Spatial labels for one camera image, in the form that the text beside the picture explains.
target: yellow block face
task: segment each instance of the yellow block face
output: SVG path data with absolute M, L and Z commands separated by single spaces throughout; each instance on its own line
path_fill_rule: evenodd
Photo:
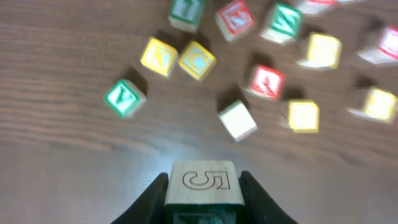
M 319 67 L 337 68 L 341 53 L 341 42 L 323 34 L 312 34 L 307 52 L 308 61 Z
M 366 99 L 364 112 L 371 118 L 391 122 L 394 119 L 397 97 L 387 91 L 372 88 Z
M 319 107 L 311 100 L 289 101 L 289 126 L 295 133 L 317 133 Z
M 196 80 L 202 80 L 216 63 L 216 58 L 200 44 L 192 41 L 178 62 Z
M 152 37 L 142 54 L 141 64 L 167 77 L 177 57 L 175 48 Z

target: yellow block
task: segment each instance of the yellow block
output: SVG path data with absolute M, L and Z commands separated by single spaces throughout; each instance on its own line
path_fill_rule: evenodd
M 318 105 L 312 100 L 290 100 L 289 126 L 295 133 L 319 132 Z
M 364 112 L 370 118 L 390 123 L 395 117 L 396 106 L 397 97 L 394 94 L 371 88 L 366 98 Z
M 196 80 L 202 80 L 216 64 L 216 58 L 198 42 L 192 41 L 178 62 Z
M 341 42 L 335 37 L 313 33 L 308 45 L 308 61 L 319 67 L 337 68 L 340 60 Z
M 151 37 L 142 54 L 141 64 L 154 72 L 168 77 L 178 57 L 175 48 Z

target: wooden table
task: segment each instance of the wooden table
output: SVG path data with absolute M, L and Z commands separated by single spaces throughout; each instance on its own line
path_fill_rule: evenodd
M 214 21 L 227 3 L 206 2 L 195 39 L 218 62 L 200 83 L 178 67 L 163 79 L 139 62 L 150 36 L 180 52 L 193 38 L 170 26 L 170 1 L 1 1 L 1 223 L 109 223 L 184 159 L 233 161 L 299 223 L 397 223 L 398 125 L 351 116 L 345 97 L 367 78 L 398 94 L 397 67 L 374 68 L 354 55 L 372 24 L 398 26 L 398 2 L 368 0 L 306 19 L 304 33 L 343 43 L 339 69 L 327 72 L 299 68 L 298 46 L 267 42 L 259 27 L 227 43 Z M 271 5 L 248 1 L 257 21 Z M 242 98 L 248 67 L 265 61 L 318 103 L 318 134 L 289 132 L 277 103 L 245 94 L 259 130 L 239 143 L 229 136 L 217 109 Z M 103 101 L 121 77 L 147 90 L 131 120 Z

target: brown wooden surface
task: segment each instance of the brown wooden surface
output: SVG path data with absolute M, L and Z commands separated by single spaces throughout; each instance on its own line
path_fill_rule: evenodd
M 343 43 L 339 69 L 327 72 L 299 68 L 298 45 L 267 42 L 258 26 L 227 43 L 214 21 L 226 3 L 206 2 L 195 38 L 218 61 L 199 83 L 178 67 L 166 80 L 139 62 L 152 35 L 180 52 L 192 38 L 170 26 L 170 1 L 0 1 L 0 222 L 109 223 L 175 161 L 222 159 L 252 172 L 299 223 L 397 223 L 398 125 L 355 118 L 345 99 L 360 77 L 398 94 L 397 67 L 353 55 L 372 24 L 398 26 L 398 2 L 306 19 L 305 32 Z M 257 21 L 270 4 L 248 1 Z M 239 143 L 229 136 L 217 109 L 239 96 L 248 67 L 265 61 L 318 103 L 319 134 L 289 132 L 279 104 L 245 94 L 259 130 Z M 147 89 L 131 120 L 103 101 L 121 77 Z

